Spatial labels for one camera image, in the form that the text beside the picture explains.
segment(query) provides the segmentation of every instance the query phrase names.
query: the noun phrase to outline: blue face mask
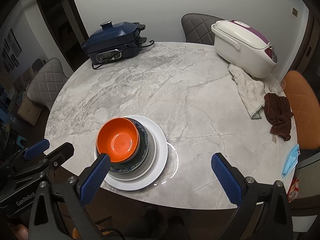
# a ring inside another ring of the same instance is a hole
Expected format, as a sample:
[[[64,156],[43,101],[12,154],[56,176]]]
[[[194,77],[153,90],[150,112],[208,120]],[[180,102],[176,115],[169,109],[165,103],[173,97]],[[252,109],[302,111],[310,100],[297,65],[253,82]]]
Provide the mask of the blue face mask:
[[[299,144],[296,144],[289,152],[287,159],[285,160],[284,167],[281,176],[285,178],[297,165],[298,156],[300,154]]]

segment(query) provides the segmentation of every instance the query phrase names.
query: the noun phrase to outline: snack package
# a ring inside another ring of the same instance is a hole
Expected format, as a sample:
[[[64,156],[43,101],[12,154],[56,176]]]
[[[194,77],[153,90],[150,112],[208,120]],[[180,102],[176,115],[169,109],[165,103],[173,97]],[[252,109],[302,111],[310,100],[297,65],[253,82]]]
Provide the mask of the snack package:
[[[289,203],[297,198],[298,191],[299,191],[299,179],[295,178],[292,180],[289,191],[287,193]]]

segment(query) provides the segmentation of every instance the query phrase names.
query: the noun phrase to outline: dining chair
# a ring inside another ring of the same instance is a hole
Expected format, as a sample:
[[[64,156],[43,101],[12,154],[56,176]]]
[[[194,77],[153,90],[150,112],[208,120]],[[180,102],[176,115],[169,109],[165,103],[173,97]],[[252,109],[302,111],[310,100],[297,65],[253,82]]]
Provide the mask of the dining chair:
[[[297,198],[290,203],[295,228],[295,224],[300,225],[320,214],[320,105],[301,73],[291,70],[284,80],[284,93],[294,114],[300,146],[295,175],[299,178],[299,191]],[[313,227],[319,222],[319,219],[315,220]]]
[[[105,222],[105,221],[107,221],[107,220],[110,220],[110,219],[112,219],[112,216],[103,218],[103,219],[95,222],[95,224],[97,225],[98,229],[101,231],[101,233],[102,233],[104,236],[110,234],[111,231],[112,231],[112,228],[111,228],[110,231],[109,231],[109,230],[103,228],[102,226],[100,226],[100,224],[102,224],[103,222]],[[81,236],[80,236],[78,230],[77,230],[75,227],[74,227],[73,230],[72,230],[72,238],[75,239],[75,240],[81,239]]]
[[[293,112],[300,149],[316,151],[320,147],[319,101],[307,80],[298,71],[289,71],[284,80],[284,93]]]
[[[60,60],[50,59],[36,74],[27,89],[30,101],[46,106],[51,110],[54,101],[68,81]]]
[[[186,42],[214,45],[214,33],[211,25],[221,18],[199,14],[188,13],[181,18],[181,25],[186,36]]]

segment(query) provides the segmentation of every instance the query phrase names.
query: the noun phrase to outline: orange bowl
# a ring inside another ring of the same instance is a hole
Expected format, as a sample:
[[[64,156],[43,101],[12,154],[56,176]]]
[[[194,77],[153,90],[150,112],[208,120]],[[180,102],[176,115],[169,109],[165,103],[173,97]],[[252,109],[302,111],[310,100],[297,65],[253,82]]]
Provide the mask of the orange bowl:
[[[97,137],[99,153],[106,153],[113,163],[133,157],[139,145],[139,133],[135,125],[126,118],[114,118],[106,122]]]

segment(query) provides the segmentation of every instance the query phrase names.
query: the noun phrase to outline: white towel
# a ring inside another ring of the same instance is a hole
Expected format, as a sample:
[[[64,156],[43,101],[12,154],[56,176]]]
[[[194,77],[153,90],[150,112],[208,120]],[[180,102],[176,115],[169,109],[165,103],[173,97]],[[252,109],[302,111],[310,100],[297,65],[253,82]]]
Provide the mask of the white towel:
[[[264,107],[264,83],[253,80],[241,68],[229,64],[228,69],[238,85],[238,92],[251,119],[261,119],[259,111]]]

